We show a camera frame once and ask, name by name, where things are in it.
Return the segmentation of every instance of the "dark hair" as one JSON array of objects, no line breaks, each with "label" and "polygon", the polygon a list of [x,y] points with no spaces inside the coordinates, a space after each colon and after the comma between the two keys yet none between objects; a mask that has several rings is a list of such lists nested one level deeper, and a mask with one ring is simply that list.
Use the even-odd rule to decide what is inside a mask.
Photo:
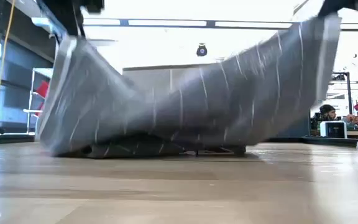
[{"label": "dark hair", "polygon": [[325,113],[328,113],[330,111],[335,111],[335,108],[331,105],[323,105],[323,106],[320,106],[320,113],[321,114],[325,114]]}]

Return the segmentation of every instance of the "gray cloth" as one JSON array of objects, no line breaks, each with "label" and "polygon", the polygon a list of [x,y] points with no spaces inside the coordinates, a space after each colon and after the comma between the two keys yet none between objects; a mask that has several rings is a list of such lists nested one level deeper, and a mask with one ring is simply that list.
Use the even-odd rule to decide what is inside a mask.
[{"label": "gray cloth", "polygon": [[325,98],[340,23],[330,16],[294,24],[189,70],[192,78],[165,94],[122,76],[86,40],[65,37],[36,137],[54,156],[90,158],[258,144]]}]

